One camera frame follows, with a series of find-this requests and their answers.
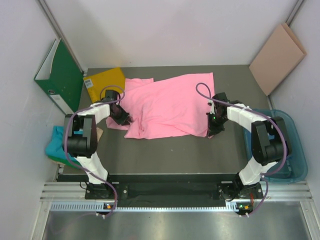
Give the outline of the pink t shirt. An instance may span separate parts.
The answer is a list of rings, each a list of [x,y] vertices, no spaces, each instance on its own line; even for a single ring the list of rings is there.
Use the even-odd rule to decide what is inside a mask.
[[[124,130],[126,139],[159,139],[193,135],[206,137],[208,100],[197,93],[214,93],[214,74],[184,74],[165,80],[127,78],[120,106],[130,114],[129,125],[106,119],[109,129]]]

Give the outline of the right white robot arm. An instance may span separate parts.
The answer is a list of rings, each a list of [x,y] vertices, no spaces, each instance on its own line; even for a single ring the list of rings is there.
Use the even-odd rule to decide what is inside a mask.
[[[252,157],[233,180],[233,192],[245,198],[252,187],[265,176],[277,173],[286,163],[292,148],[285,121],[281,117],[269,117],[256,112],[239,101],[229,101],[224,92],[209,99],[207,136],[224,131],[224,124],[232,121],[251,133]]]

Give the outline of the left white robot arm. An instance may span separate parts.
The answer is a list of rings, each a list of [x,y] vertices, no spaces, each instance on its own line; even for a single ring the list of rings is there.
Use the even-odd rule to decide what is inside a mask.
[[[119,126],[127,126],[132,122],[131,116],[120,105],[124,94],[107,89],[102,98],[89,107],[68,114],[64,119],[62,149],[69,163],[74,157],[79,168],[88,175],[88,181],[97,185],[96,192],[102,198],[109,198],[114,191],[107,182],[108,171],[99,159],[97,124],[111,118]]]

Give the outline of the blue t shirt in bin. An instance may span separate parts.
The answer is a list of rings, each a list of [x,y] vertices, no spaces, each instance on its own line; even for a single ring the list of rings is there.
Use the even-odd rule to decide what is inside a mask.
[[[246,130],[244,131],[244,143],[245,143],[247,160],[249,161],[252,158],[252,142],[251,142],[251,133]],[[292,173],[290,160],[292,160],[292,155],[287,156],[284,166],[274,174],[275,177],[288,178],[288,176]],[[273,166],[268,170],[268,173],[275,171],[281,165],[281,162],[282,162],[282,158],[275,166]]]

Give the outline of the yellow padded envelope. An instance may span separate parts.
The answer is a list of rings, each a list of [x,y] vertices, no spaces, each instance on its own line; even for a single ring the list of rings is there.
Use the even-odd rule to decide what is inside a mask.
[[[114,90],[122,94],[125,90],[125,76],[119,67],[112,68],[83,78],[92,103],[105,95],[105,90]]]

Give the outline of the green folded t shirt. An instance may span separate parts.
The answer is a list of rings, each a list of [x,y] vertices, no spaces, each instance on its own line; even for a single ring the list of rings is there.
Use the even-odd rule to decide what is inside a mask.
[[[70,167],[73,166],[67,159],[62,159],[62,158],[54,157],[54,156],[50,156],[50,155],[48,156],[48,158],[50,160],[54,161],[55,163],[60,164],[60,165],[65,165],[65,166],[70,166]]]

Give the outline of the teal folded t shirt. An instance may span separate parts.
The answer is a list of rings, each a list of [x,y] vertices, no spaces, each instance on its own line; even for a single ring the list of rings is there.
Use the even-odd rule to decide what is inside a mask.
[[[51,140],[49,144],[45,148],[45,154],[47,156],[53,156],[61,159],[67,159],[65,156],[65,152],[62,148],[63,143],[63,126],[54,126],[52,129]]]

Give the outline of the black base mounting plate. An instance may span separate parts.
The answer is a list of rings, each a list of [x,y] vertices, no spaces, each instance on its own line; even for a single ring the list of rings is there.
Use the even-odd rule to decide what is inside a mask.
[[[259,183],[240,188],[233,173],[111,174],[109,184],[86,182],[85,199],[113,200],[128,208],[223,207],[226,200],[259,200]]]

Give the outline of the beige paper folder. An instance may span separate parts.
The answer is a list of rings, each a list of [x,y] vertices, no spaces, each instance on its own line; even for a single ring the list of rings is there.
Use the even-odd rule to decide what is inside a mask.
[[[307,52],[286,24],[279,24],[249,66],[257,84],[269,96]]]

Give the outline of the teal plastic bin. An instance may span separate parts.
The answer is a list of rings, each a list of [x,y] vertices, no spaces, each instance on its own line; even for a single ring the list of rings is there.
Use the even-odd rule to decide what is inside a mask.
[[[290,115],[278,109],[254,109],[256,112],[262,113],[269,117],[283,118],[288,137],[291,143],[292,160],[290,160],[292,173],[285,178],[278,178],[275,175],[267,176],[265,179],[270,183],[275,184],[292,184],[303,181],[308,174],[308,165],[306,162],[304,150],[300,141],[300,137],[294,120]]]

